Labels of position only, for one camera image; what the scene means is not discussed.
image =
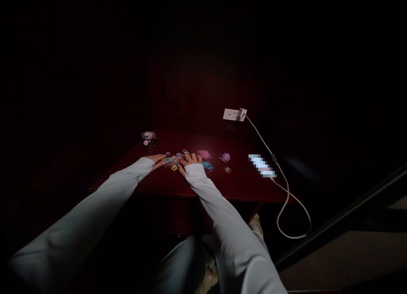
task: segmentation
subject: phone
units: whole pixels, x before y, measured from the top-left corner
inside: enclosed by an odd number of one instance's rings
[[[249,154],[249,161],[257,169],[261,177],[277,177],[270,165],[259,154]]]

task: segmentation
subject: leg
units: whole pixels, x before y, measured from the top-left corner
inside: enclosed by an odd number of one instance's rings
[[[205,276],[199,239],[189,236],[159,263],[145,283],[145,293],[194,293]]]

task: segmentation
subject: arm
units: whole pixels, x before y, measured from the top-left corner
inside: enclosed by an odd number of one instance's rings
[[[42,293],[62,289],[85,261],[137,184],[162,166],[164,157],[143,157],[112,174],[93,194],[11,257],[9,264],[12,270]]]
[[[202,159],[195,154],[191,156],[187,156],[191,163],[181,162],[185,169],[181,167],[180,172],[213,221],[221,292],[286,294],[268,252],[233,205],[207,178]]]

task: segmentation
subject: charging cable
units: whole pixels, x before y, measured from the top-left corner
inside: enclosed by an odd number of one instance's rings
[[[264,145],[266,146],[267,150],[270,152],[271,156],[273,156],[273,153],[270,151],[270,149],[268,148],[268,146],[267,146],[266,143],[264,142],[262,136],[260,135],[260,133],[259,133],[259,131],[257,130],[257,128],[254,126],[253,122],[250,120],[250,118],[249,118],[246,114],[243,114],[243,116],[246,116],[246,118],[250,121],[250,123],[252,124],[252,126],[253,126],[254,129],[256,130],[257,134],[259,134],[259,137],[260,137],[260,139],[262,140],[262,142],[264,143]],[[277,184],[276,181],[274,180],[274,178],[270,177],[270,179],[273,181],[273,183],[275,183],[275,184],[276,184],[277,186],[279,186],[282,190],[284,190],[285,192],[287,192],[287,199],[285,200],[285,203],[284,203],[284,205],[283,205],[283,208],[280,210],[280,213],[279,213],[279,215],[277,216],[277,227],[278,227],[279,231],[280,231],[284,236],[286,236],[287,238],[290,238],[290,239],[301,239],[301,238],[304,238],[304,237],[306,237],[306,236],[311,232],[311,229],[312,229],[311,217],[309,216],[309,213],[308,213],[307,209],[306,209],[305,206],[299,201],[299,199],[296,198],[293,194],[290,193],[290,187],[288,186],[288,181],[287,181],[287,179],[285,178],[284,172],[283,172],[283,170],[281,169],[279,163],[278,163],[277,161],[275,161],[275,163],[276,163],[277,167],[280,169],[281,174],[283,175],[284,180],[285,180],[285,182],[286,182],[286,184],[287,184],[287,189],[285,189],[285,188],[283,188],[281,185]],[[289,235],[286,235],[286,234],[281,230],[280,224],[279,224],[280,216],[281,216],[281,214],[283,213],[283,211],[284,211],[284,209],[285,209],[285,206],[287,205],[288,199],[290,198],[290,196],[292,196],[292,197],[304,208],[305,213],[307,214],[308,220],[309,220],[309,230],[308,230],[308,232],[307,232],[306,234],[303,234],[303,235],[297,236],[297,237],[291,237],[291,236],[289,236]]]

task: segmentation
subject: left hand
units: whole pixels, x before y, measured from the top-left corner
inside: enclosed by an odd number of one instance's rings
[[[151,155],[151,156],[144,156],[145,158],[150,158],[152,161],[154,161],[156,164],[153,166],[151,169],[150,173],[152,173],[154,170],[158,169],[159,167],[162,167],[165,165],[165,156],[164,154],[157,154],[157,155]]]

